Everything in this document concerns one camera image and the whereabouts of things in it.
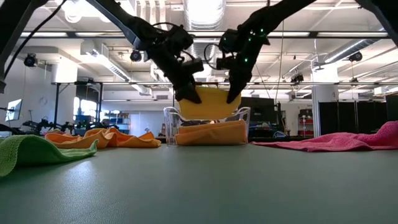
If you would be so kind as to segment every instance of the orange towel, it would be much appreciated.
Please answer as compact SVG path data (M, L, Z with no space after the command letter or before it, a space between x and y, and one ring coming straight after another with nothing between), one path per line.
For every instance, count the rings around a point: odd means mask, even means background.
M120 133L116 128L110 129L91 129L86 132L84 137L71 136L69 134L49 133L45 136L46 140L53 143L60 149L85 149L88 148L96 139L97 148L105 147L159 147L161 142L155 139L152 133L135 137Z
M246 124L241 121L185 126L175 140L181 146L247 144Z

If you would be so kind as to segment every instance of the table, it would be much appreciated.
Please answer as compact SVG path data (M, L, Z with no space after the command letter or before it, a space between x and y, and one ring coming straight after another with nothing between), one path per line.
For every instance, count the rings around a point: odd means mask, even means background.
M0 223L396 223L398 151L108 149L0 180Z

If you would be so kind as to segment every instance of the ceiling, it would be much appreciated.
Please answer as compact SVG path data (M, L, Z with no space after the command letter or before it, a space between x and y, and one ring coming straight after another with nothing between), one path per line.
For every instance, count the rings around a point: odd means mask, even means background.
M203 16L205 16L206 12L209 13L205 3L211 0L189 1L202 1L203 9L198 10L203 11ZM150 1L122 0L121 2L123 2L123 4L131 4L131 6L136 9L135 12L138 16L142 16L141 9L145 3L145 19L149 22L154 21L153 18L151 20L149 16L151 14L151 10L154 10L156 15L155 21L159 22L160 7L158 1L154 1L155 8L153 9L150 7ZM271 4L275 4L277 2L279 1L271 1ZM228 28L235 29L236 26L244 22L252 12L265 6L265 4L266 1L226 0L222 24L219 26L218 30L226 30ZM44 7L36 10L25 30L29 31L34 29L40 22L50 15L56 6L56 1L50 0ZM290 16L284 21L283 25L280 24L276 30L377 31L381 28L380 23L372 13L365 9L358 9L355 6L357 6L357 4L353 0L317 0L306 9ZM79 22L71 23L66 20L65 13L66 12L64 10L58 12L58 14L46 23L40 31L65 30L104 32L119 30L114 24L103 22L99 17L82 17ZM182 0L165 1L165 19L167 22L183 24L186 27ZM77 58L80 61L80 65L84 65L86 69L79 69L79 76L89 76L95 78L95 80L120 82L120 79L115 78L107 68L100 64L88 62L84 55L80 55L80 45L83 41L83 39L32 39L28 42L27 46L58 47L71 56ZM116 62L117 66L122 67L125 71L129 72L129 75L134 77L135 80L155 81L149 74L151 62L130 61L129 54L132 52L132 47L126 39L95 39L94 41L97 45L106 45L109 48L109 57ZM289 82L289 78L293 75L293 73L289 73L289 71L291 71L300 62L303 62L303 59L309 58L315 54L325 55L350 41L352 40L271 39L271 45L265 45L261 50L257 59L257 64L252 71L252 81L259 82L262 77L264 81L276 82L280 77L282 77ZM361 50L361 53L363 54L362 61L354 62L352 69L349 61L337 62L336 66L339 71L339 80L348 81L353 76L360 75L368 71L377 71L377 69L395 62L395 58L398 56L398 51L395 50L394 47L395 45L391 40L380 40L379 42L366 47ZM300 69L299 72L303 73L305 81L311 81L310 64ZM398 67L392 66L386 71L361 79L361 82L375 82L386 77L391 77L389 81L393 81L397 74ZM225 71L212 71L208 80L211 80L211 77L224 79L225 76ZM117 91L118 88L122 91L126 91L129 86L114 86L112 88L108 88L112 91Z

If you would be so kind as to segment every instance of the yellow cloth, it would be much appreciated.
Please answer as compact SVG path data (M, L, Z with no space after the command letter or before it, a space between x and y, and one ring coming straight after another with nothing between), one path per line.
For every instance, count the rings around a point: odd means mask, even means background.
M228 92L217 88L197 86L196 91L201 99L201 103L192 103L182 99L180 114L185 119L224 119L233 113L241 104L241 95L237 96L231 103L226 103Z
M175 140L181 146L238 145L248 143L246 123L243 120L180 127L178 134L175 135Z
M120 133L116 128L91 129L86 132L84 137L49 133L45 138L60 149L85 149L96 139L98 140L98 149L103 149L105 147L148 148L159 147L161 144L159 140L155 139L152 133L146 133L140 137L135 137Z

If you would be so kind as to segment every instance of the yellow sponge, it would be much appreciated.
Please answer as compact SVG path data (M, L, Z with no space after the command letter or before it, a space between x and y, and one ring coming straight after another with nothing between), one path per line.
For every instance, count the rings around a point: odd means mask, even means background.
M228 91L203 86L196 86L196 91L201 99L200 104L186 99L179 101L180 113L186 119L224 119L231 116L241 104L240 94L227 104Z

